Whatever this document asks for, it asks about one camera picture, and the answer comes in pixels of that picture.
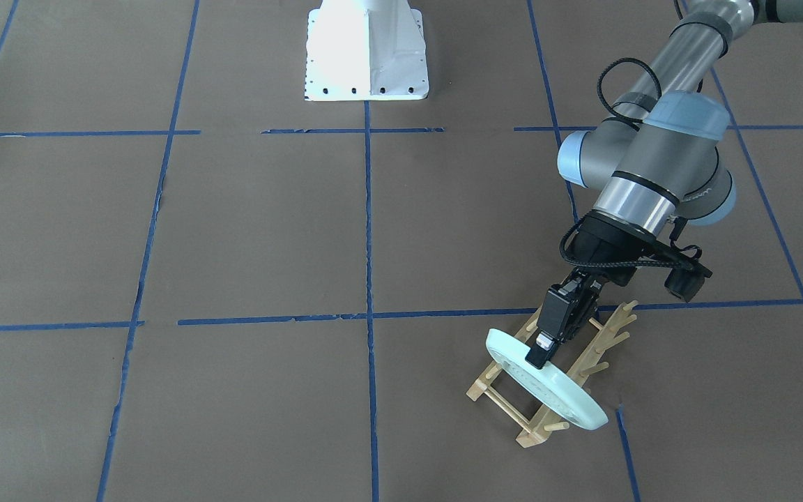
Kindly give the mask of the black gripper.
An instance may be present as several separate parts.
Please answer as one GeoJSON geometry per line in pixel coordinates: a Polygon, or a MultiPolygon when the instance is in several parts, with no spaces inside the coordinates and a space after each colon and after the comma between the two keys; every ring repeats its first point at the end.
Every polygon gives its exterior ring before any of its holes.
{"type": "Polygon", "coordinates": [[[648,245],[643,234],[602,213],[586,213],[571,226],[561,238],[560,255],[572,270],[549,287],[526,362],[540,370],[574,339],[597,310],[600,282],[624,287],[638,269],[655,268],[645,257],[648,245]]]}

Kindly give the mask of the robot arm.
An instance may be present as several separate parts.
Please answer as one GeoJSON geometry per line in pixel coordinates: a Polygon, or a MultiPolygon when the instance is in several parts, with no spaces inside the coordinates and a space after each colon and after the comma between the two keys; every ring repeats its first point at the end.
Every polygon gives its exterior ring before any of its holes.
{"type": "Polygon", "coordinates": [[[711,277],[699,247],[676,245],[688,223],[723,219],[737,194],[717,148],[730,115],[700,85],[738,38],[765,23],[803,23],[803,1],[695,1],[651,63],[631,59],[644,76],[628,92],[609,102],[597,86],[606,118],[567,137],[557,166],[599,196],[561,239],[572,271],[545,296],[529,367],[545,368],[593,317],[606,284],[667,269],[666,290],[689,302],[711,277]]]}

